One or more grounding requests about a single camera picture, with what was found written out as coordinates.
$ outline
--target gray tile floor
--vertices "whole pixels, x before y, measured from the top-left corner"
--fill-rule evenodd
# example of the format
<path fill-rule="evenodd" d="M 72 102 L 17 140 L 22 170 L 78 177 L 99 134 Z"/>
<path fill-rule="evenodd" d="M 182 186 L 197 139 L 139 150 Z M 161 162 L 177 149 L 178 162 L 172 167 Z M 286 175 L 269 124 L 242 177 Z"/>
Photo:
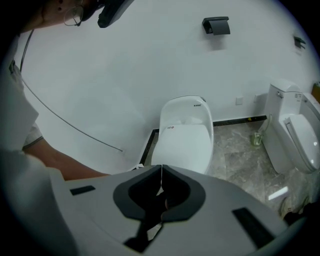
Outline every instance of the gray tile floor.
<path fill-rule="evenodd" d="M 207 175 L 229 181 L 279 213 L 284 197 L 298 210 L 304 199 L 316 200 L 320 187 L 320 172 L 305 174 L 293 169 L 278 174 L 263 145 L 251 145 L 250 136 L 259 129 L 262 121 L 214 127 L 214 150 Z M 155 135 L 145 166 L 151 164 L 152 153 L 158 141 Z M 269 200 L 274 192 L 288 187 L 288 193 Z"/>

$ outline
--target smart toilet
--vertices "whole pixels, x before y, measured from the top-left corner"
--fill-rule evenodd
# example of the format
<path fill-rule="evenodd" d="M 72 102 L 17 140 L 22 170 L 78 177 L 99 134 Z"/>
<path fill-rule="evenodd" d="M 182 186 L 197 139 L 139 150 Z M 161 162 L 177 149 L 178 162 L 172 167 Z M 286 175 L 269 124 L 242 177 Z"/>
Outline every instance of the smart toilet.
<path fill-rule="evenodd" d="M 214 127 L 205 99 L 182 96 L 168 101 L 161 110 L 159 139 L 151 164 L 205 174 L 213 150 Z"/>
<path fill-rule="evenodd" d="M 287 80 L 270 85 L 262 142 L 273 168 L 282 174 L 294 168 L 312 173 L 320 168 L 320 105 Z"/>

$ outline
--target cable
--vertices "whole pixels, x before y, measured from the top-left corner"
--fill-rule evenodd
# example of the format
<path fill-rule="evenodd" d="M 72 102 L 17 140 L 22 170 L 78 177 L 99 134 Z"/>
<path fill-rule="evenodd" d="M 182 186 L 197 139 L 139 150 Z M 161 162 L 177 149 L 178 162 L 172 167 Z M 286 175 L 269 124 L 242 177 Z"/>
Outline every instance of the cable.
<path fill-rule="evenodd" d="M 32 29 L 32 31 L 31 31 L 30 34 L 29 34 L 28 40 L 27 40 L 26 43 L 25 43 L 25 47 L 24 47 L 24 51 L 23 51 L 23 55 L 22 55 L 21 63 L 20 63 L 20 72 L 22 72 L 22 66 L 23 66 L 23 64 L 24 64 L 24 60 L 25 60 L 25 56 L 26 56 L 27 49 L 28 49 L 28 45 L 29 45 L 31 36 L 32 36 L 32 34 L 34 33 L 34 31 L 35 31 L 35 30 Z"/>
<path fill-rule="evenodd" d="M 25 47 L 24 47 L 24 51 L 23 51 L 23 55 L 22 55 L 21 63 L 20 63 L 20 72 L 22 72 L 22 67 L 23 67 L 23 64 L 24 64 L 24 59 L 25 59 L 25 56 L 26 56 L 27 48 L 28 48 L 28 45 L 29 45 L 29 42 L 30 42 L 30 39 L 31 39 L 31 36 L 32 36 L 33 32 L 34 32 L 34 29 L 31 31 L 31 33 L 30 33 L 30 35 L 29 35 L 29 37 L 28 37 L 28 40 L 26 41 Z M 25 80 L 22 78 L 22 76 L 21 76 L 21 79 L 22 79 L 24 85 L 25 85 L 25 86 L 29 89 L 29 91 L 38 99 L 38 101 L 40 101 L 40 102 L 41 102 L 52 114 L 54 114 L 56 117 L 60 118 L 60 119 L 61 119 L 62 121 L 64 121 L 66 124 L 68 124 L 69 126 L 71 126 L 71 127 L 74 128 L 74 129 L 76 129 L 78 132 L 80 132 L 80 133 L 82 133 L 82 134 L 84 134 L 84 135 L 87 135 L 87 136 L 90 137 L 91 139 L 94 139 L 94 140 L 96 140 L 97 142 L 100 142 L 100 143 L 102 143 L 102 144 L 104 144 L 104 145 L 106 145 L 106 146 L 108 146 L 108 147 L 111 147 L 111 148 L 113 148 L 113 149 L 115 149 L 115 150 L 119 150 L 119 151 L 123 152 L 123 150 L 121 150 L 121 149 L 119 149 L 119 148 L 117 148 L 117 147 L 115 147 L 115 146 L 111 146 L 111 145 L 109 145 L 109 144 L 107 144 L 107 143 L 104 143 L 103 141 L 101 141 L 101 140 L 99 140 L 99 139 L 97 139 L 97 138 L 94 138 L 94 137 L 86 134 L 86 133 L 83 132 L 82 130 L 79 130 L 78 128 L 76 128 L 75 126 L 73 126 L 71 123 L 67 122 L 67 121 L 64 120 L 62 117 L 60 117 L 59 115 L 57 115 L 57 114 L 56 114 L 55 112 L 53 112 L 46 104 L 44 104 L 44 102 L 43 102 L 41 99 L 39 99 L 39 97 L 30 89 L 30 87 L 27 85 L 27 83 L 26 83 Z"/>

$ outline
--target toilet seat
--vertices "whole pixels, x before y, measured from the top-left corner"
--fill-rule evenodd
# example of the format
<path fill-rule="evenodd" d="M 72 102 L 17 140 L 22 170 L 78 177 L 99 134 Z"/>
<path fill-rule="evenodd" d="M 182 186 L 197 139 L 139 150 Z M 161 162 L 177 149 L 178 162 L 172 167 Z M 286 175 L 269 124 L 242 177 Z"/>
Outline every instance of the toilet seat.
<path fill-rule="evenodd" d="M 319 170 L 319 141 L 308 120 L 302 114 L 291 115 L 286 127 L 308 169 L 312 172 Z"/>
<path fill-rule="evenodd" d="M 211 162 L 211 139 L 203 124 L 167 126 L 153 151 L 152 165 L 170 165 L 204 174 Z"/>

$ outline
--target black baseboard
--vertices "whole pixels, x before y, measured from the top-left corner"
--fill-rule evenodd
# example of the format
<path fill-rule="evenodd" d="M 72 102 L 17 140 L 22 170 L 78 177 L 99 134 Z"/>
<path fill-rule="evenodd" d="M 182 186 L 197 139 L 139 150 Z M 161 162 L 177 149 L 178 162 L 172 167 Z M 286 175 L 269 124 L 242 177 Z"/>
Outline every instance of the black baseboard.
<path fill-rule="evenodd" d="M 145 161 L 146 161 L 146 159 L 147 159 L 147 156 L 148 156 L 148 153 L 149 153 L 151 144 L 152 144 L 152 142 L 154 141 L 154 138 L 155 138 L 156 133 L 158 133 L 158 132 L 159 132 L 159 129 L 154 129 L 154 130 L 151 132 L 150 138 L 149 138 L 149 140 L 148 140 L 148 143 L 146 144 L 145 150 L 144 150 L 143 155 L 142 155 L 142 157 L 141 157 L 140 164 L 145 165 Z"/>
<path fill-rule="evenodd" d="M 229 125 L 236 125 L 236 124 L 244 124 L 244 123 L 251 123 L 251 122 L 257 122 L 257 121 L 264 121 L 267 119 L 267 116 L 261 115 L 261 116 L 255 116 L 255 117 L 248 117 L 248 118 L 241 118 L 241 119 L 233 119 L 233 120 L 226 120 L 226 121 L 217 121 L 213 122 L 213 127 L 218 126 L 229 126 Z M 159 129 L 154 129 L 150 135 L 150 138 L 148 140 L 148 143 L 146 144 L 145 150 L 143 152 L 143 155 L 140 160 L 140 164 L 145 165 L 151 144 L 155 138 L 156 133 L 159 132 Z"/>
<path fill-rule="evenodd" d="M 257 121 L 264 121 L 264 120 L 266 120 L 266 119 L 267 119 L 267 116 L 266 116 L 266 115 L 261 115 L 261 116 L 241 118 L 241 119 L 233 119 L 233 120 L 226 120 L 226 121 L 217 121 L 217 122 L 213 122 L 213 127 L 237 125 L 237 124 L 244 124 L 244 123 L 251 123 L 251 122 L 257 122 Z"/>

